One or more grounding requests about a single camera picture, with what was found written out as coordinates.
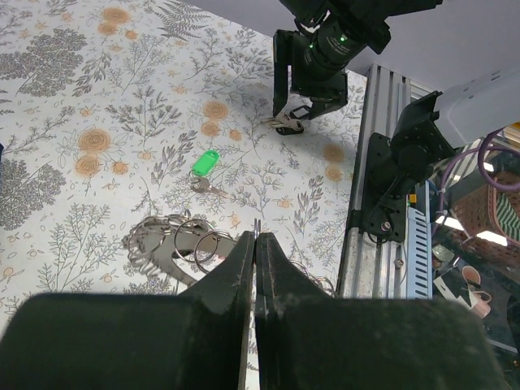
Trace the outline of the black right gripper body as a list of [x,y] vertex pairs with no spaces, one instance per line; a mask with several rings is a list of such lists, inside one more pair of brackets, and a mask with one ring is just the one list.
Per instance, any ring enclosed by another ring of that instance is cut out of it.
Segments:
[[296,31],[278,30],[273,36],[273,111],[277,116],[288,95],[308,98],[302,119],[315,119],[346,106],[348,76],[324,63],[316,41]]

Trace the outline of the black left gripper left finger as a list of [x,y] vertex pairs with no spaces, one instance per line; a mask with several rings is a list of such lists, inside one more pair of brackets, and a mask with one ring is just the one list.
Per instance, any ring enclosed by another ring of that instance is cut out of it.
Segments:
[[1,340],[4,389],[242,389],[255,237],[179,295],[42,293]]

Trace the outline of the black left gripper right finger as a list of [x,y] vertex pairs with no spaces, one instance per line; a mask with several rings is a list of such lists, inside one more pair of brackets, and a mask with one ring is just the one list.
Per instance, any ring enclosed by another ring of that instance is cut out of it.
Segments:
[[256,241],[263,389],[504,389],[476,317],[439,300],[328,296],[271,233]]

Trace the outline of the steel disc with keyrings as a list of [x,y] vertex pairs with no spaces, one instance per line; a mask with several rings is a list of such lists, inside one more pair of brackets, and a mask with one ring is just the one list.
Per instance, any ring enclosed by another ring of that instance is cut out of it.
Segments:
[[173,214],[151,216],[124,238],[129,261],[143,275],[161,271],[186,285],[172,303],[214,314],[247,314],[259,301],[260,312],[299,306],[333,306],[323,279],[285,255],[271,232],[245,231],[235,240],[204,219]]

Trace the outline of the green key tag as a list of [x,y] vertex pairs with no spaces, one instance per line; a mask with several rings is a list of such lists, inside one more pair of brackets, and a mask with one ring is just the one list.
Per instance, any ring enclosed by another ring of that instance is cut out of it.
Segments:
[[192,165],[190,171],[190,189],[197,195],[215,195],[217,197],[229,198],[229,195],[215,187],[209,180],[208,175],[216,166],[219,153],[215,150],[205,151]]

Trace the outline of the silver key black tag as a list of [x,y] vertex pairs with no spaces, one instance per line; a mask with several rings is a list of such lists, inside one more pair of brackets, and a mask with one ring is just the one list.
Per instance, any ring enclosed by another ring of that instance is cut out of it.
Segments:
[[304,122],[310,117],[310,107],[307,105],[292,110],[282,110],[275,116],[261,120],[262,124],[274,129],[281,136],[302,134],[305,130]]

